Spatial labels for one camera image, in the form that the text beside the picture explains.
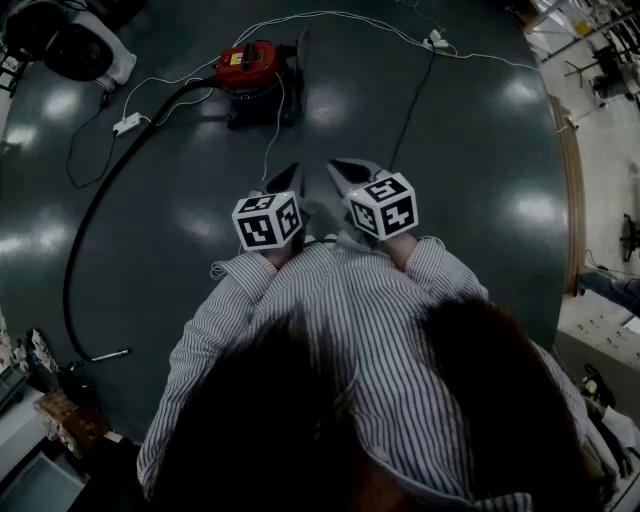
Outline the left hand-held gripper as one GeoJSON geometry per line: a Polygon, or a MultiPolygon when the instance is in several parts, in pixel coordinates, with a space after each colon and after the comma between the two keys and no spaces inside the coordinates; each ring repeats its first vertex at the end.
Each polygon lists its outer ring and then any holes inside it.
{"type": "Polygon", "coordinates": [[[298,198],[305,195],[305,172],[299,163],[275,175],[265,192],[239,200],[232,212],[243,250],[282,248],[302,228],[298,198]],[[288,191],[292,182],[293,191],[288,191]]]}

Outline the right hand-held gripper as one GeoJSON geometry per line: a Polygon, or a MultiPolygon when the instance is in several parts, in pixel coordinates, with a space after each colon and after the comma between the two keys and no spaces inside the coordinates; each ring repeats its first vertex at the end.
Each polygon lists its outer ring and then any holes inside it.
{"type": "Polygon", "coordinates": [[[345,197],[357,229],[384,241],[418,225],[415,190],[401,173],[386,174],[363,186],[384,169],[369,160],[333,158],[327,171],[338,195],[345,197]]]}

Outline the person's right forearm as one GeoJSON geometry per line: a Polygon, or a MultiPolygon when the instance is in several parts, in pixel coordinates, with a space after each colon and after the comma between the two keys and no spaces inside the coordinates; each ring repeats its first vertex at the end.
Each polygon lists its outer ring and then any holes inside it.
{"type": "Polygon", "coordinates": [[[384,241],[382,248],[396,267],[436,304],[446,300],[489,298],[476,274],[437,237],[416,239],[402,233],[384,241]]]}

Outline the person's left forearm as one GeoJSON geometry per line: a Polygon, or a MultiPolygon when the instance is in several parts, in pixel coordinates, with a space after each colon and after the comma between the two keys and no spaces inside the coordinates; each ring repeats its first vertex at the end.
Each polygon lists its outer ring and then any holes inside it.
{"type": "Polygon", "coordinates": [[[256,303],[291,255],[292,248],[287,245],[246,252],[221,264],[225,277],[185,324],[170,355],[167,400],[177,403],[185,399],[221,350],[242,334],[256,303]]]}

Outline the person's legs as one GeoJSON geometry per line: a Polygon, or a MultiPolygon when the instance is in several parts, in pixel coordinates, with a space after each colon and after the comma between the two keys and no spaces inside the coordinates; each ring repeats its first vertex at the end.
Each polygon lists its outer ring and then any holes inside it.
{"type": "Polygon", "coordinates": [[[305,199],[302,203],[304,246],[333,245],[346,226],[347,209],[343,204],[331,208],[325,203],[305,199]]]}

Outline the red vacuum cleaner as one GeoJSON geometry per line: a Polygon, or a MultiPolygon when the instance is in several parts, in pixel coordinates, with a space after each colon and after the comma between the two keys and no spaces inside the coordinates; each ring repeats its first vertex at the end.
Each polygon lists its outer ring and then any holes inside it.
{"type": "Polygon", "coordinates": [[[303,115],[304,68],[301,41],[255,40],[223,51],[214,81],[230,100],[227,127],[295,125],[303,115]]]}

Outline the person's striped shirt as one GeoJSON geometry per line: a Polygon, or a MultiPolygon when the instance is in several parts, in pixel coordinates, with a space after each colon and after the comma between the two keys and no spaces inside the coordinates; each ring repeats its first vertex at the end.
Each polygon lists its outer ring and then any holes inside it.
{"type": "Polygon", "coordinates": [[[137,471],[150,512],[604,512],[585,401],[488,299],[347,234],[293,252],[137,471]]]}

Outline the curved wooden strip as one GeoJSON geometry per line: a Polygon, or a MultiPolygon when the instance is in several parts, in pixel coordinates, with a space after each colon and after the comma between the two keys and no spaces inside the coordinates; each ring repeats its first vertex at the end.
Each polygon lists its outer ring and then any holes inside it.
{"type": "Polygon", "coordinates": [[[569,111],[559,98],[549,96],[551,113],[558,130],[567,197],[568,252],[564,293],[572,294],[576,276],[586,257],[586,207],[583,168],[576,129],[569,122],[569,111]]]}

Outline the black chair base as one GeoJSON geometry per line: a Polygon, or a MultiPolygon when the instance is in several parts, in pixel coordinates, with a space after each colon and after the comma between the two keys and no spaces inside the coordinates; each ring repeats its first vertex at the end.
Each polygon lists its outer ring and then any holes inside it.
{"type": "Polygon", "coordinates": [[[640,249],[640,228],[637,227],[629,214],[625,213],[623,219],[624,227],[619,241],[623,250],[623,262],[627,263],[631,260],[632,254],[640,249]]]}

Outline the floral cloth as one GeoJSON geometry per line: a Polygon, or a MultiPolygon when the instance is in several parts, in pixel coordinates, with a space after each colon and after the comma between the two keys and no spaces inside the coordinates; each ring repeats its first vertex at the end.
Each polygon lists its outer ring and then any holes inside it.
{"type": "Polygon", "coordinates": [[[59,441],[76,459],[86,456],[109,430],[94,402],[77,405],[61,389],[42,395],[34,407],[46,437],[59,441]]]}

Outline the grey storage box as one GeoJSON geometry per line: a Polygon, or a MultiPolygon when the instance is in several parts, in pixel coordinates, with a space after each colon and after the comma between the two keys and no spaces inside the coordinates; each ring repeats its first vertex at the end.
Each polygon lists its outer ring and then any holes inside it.
{"type": "Polygon", "coordinates": [[[68,512],[85,484],[39,454],[0,494],[0,512],[68,512]]]}

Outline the metal table frame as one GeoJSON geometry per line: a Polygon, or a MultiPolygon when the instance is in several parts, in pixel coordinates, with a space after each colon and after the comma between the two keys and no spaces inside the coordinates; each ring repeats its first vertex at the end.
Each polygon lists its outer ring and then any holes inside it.
{"type": "Polygon", "coordinates": [[[531,0],[523,33],[548,91],[590,111],[640,107],[640,0],[531,0]]]}

